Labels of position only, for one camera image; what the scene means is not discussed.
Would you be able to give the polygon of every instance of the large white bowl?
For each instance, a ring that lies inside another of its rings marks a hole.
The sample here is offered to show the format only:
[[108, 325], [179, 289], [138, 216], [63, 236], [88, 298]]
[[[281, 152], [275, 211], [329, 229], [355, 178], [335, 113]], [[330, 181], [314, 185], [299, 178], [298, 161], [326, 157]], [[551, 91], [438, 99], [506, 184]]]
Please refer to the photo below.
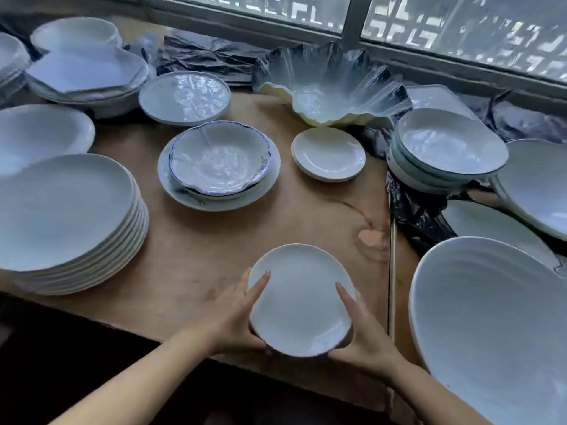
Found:
[[181, 133], [170, 152], [170, 171], [203, 195], [232, 195], [264, 178], [272, 155], [264, 134], [239, 122], [212, 121]]
[[33, 31], [30, 41], [41, 54], [85, 46], [122, 45], [118, 28], [112, 22], [84, 16], [48, 22]]
[[85, 153], [95, 138], [86, 114], [53, 104], [0, 110], [0, 125], [0, 176], [54, 156]]
[[528, 254], [457, 237], [420, 261], [409, 316], [431, 374], [494, 425], [561, 425], [565, 304], [565, 280]]
[[278, 48], [256, 61], [254, 92], [291, 104], [314, 127], [335, 124], [391, 128], [412, 107], [404, 85], [364, 50], [336, 42]]

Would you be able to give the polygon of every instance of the white bowl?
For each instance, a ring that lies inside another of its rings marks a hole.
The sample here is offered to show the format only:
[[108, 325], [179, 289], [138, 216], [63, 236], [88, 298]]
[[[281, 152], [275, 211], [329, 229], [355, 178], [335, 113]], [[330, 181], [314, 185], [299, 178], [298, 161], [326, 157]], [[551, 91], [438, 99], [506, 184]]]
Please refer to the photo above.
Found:
[[170, 152], [170, 171], [203, 195], [232, 195], [266, 175], [272, 155], [267, 138], [239, 122], [212, 121], [181, 133]]
[[41, 54], [85, 46], [122, 45], [118, 28], [112, 22], [84, 16], [48, 22], [33, 31], [30, 41]]
[[470, 181], [502, 168], [508, 150], [482, 123], [439, 109], [415, 109], [396, 125], [400, 150], [416, 166], [442, 178]]
[[314, 127], [391, 128], [412, 107], [404, 85], [384, 64], [363, 50], [344, 52], [336, 42], [271, 51], [256, 61], [252, 88], [292, 104]]
[[155, 121], [195, 126], [215, 121], [229, 109], [231, 92], [209, 73], [173, 72], [148, 82], [139, 93], [142, 110]]
[[293, 357], [315, 357], [334, 349], [351, 328], [335, 283], [356, 298], [341, 263], [315, 246], [280, 246], [252, 267], [248, 289], [267, 270], [272, 276], [250, 314], [258, 336]]
[[494, 425], [567, 417], [567, 284], [505, 243], [456, 237], [430, 249], [409, 294], [430, 373]]
[[90, 118], [52, 104], [0, 110], [0, 176], [54, 156], [86, 153], [95, 138]]

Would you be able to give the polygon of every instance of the plate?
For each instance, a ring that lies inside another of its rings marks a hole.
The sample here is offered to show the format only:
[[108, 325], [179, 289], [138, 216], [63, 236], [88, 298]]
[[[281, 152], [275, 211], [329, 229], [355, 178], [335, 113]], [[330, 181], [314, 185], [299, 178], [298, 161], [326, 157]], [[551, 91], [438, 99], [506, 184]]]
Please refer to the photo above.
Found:
[[256, 128], [212, 121], [178, 135], [169, 156], [175, 180], [203, 195], [232, 195], [262, 180], [271, 161], [268, 139]]
[[409, 317], [429, 372], [494, 425], [567, 417], [567, 283], [505, 243], [456, 237], [418, 264]]
[[51, 104], [0, 110], [0, 124], [0, 176], [54, 156], [86, 153], [95, 138], [85, 113]]
[[248, 289], [267, 270], [272, 276], [250, 314], [258, 336], [292, 357], [316, 357], [334, 349], [351, 328], [335, 283], [356, 298], [341, 263], [315, 246], [280, 246], [252, 267]]
[[472, 201], [448, 200], [441, 214], [459, 237], [491, 238], [526, 252], [551, 270], [560, 265], [555, 254], [532, 230], [498, 210]]
[[144, 85], [139, 94], [142, 110], [154, 121], [194, 126], [214, 121], [229, 109], [231, 92], [209, 73], [173, 72]]
[[317, 127], [299, 133], [291, 152], [302, 171], [328, 182], [352, 179], [366, 163], [358, 140], [336, 128]]
[[236, 210], [244, 206], [252, 204], [254, 201], [259, 200], [265, 196], [268, 191], [274, 186], [278, 175], [280, 174], [280, 153], [276, 145], [267, 139], [270, 144], [270, 151], [272, 153], [272, 163], [266, 172], [265, 178], [262, 179], [257, 185], [252, 186], [249, 190], [241, 192], [237, 197], [231, 200], [206, 200], [202, 196], [196, 196], [186, 191], [180, 183], [178, 183], [173, 176], [170, 176], [169, 168], [169, 154], [171, 146], [175, 138], [170, 141], [162, 150], [158, 159], [158, 177], [162, 188], [178, 203], [202, 210], [205, 212], [223, 212], [228, 210]]
[[61, 265], [95, 248], [133, 201], [129, 172], [91, 153], [35, 163], [0, 181], [0, 268]]

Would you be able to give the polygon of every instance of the person's left hand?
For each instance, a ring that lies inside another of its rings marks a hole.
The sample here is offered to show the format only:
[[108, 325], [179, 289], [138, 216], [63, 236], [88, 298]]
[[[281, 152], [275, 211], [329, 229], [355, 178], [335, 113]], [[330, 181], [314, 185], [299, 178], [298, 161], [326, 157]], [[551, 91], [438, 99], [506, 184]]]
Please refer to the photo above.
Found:
[[251, 333], [249, 319], [252, 307], [268, 284], [271, 273], [266, 271], [247, 292], [250, 270], [245, 271], [237, 284], [227, 287], [209, 304], [201, 317], [189, 325], [189, 329], [199, 331], [211, 343], [213, 354], [266, 348], [266, 343]]

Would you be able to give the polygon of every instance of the white plate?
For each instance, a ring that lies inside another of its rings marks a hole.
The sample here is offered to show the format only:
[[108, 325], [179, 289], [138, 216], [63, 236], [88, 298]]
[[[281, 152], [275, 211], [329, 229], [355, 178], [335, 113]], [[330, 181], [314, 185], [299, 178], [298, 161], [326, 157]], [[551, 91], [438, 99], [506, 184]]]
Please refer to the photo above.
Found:
[[438, 109], [415, 109], [396, 125], [401, 150], [424, 171], [474, 178], [506, 164], [502, 139], [481, 122]]
[[209, 73], [174, 72], [147, 83], [139, 94], [142, 110], [155, 121], [194, 126], [223, 116], [230, 106], [229, 86]]
[[127, 86], [146, 62], [113, 46], [53, 51], [26, 69], [59, 93]]
[[272, 186], [274, 186], [278, 175], [280, 174], [280, 153], [276, 145], [270, 139], [268, 139], [268, 142], [270, 144], [270, 151], [272, 153], [272, 163], [270, 164], [265, 178], [263, 178], [257, 185], [254, 185], [250, 189], [239, 193], [237, 197], [234, 197], [231, 200], [205, 200], [201, 195], [197, 196], [196, 194], [194, 195], [184, 190], [183, 187], [173, 178], [173, 176], [170, 175], [168, 159], [174, 140], [175, 139], [173, 139], [166, 145], [159, 156], [159, 181], [165, 192], [167, 192], [171, 198], [184, 206], [191, 207], [196, 210], [202, 210], [205, 212], [223, 212], [248, 206], [254, 201], [259, 200], [260, 198], [265, 196], [265, 194], [270, 191]]
[[186, 188], [203, 195], [232, 195], [262, 180], [271, 158], [268, 139], [256, 128], [212, 121], [178, 135], [169, 164]]
[[494, 425], [563, 425], [567, 283], [505, 243], [456, 237], [430, 249], [409, 294], [430, 373]]
[[54, 156], [85, 153], [95, 138], [86, 114], [51, 104], [1, 110], [0, 124], [0, 176]]
[[366, 162], [366, 153], [357, 139], [330, 127], [299, 133], [291, 144], [291, 152], [302, 171], [329, 182], [352, 179]]
[[248, 289], [267, 270], [272, 276], [250, 314], [258, 336], [293, 357], [315, 357], [334, 349], [351, 328], [335, 283], [356, 298], [341, 263], [315, 246], [280, 246], [252, 267]]
[[448, 200], [441, 211], [459, 237], [486, 237], [514, 246], [553, 270], [559, 260], [532, 230], [498, 210], [464, 200]]
[[496, 175], [497, 193], [520, 218], [567, 240], [567, 147], [523, 139], [508, 149], [510, 160]]
[[134, 187], [116, 161], [90, 153], [30, 165], [0, 181], [0, 268], [47, 269], [95, 248], [124, 221]]

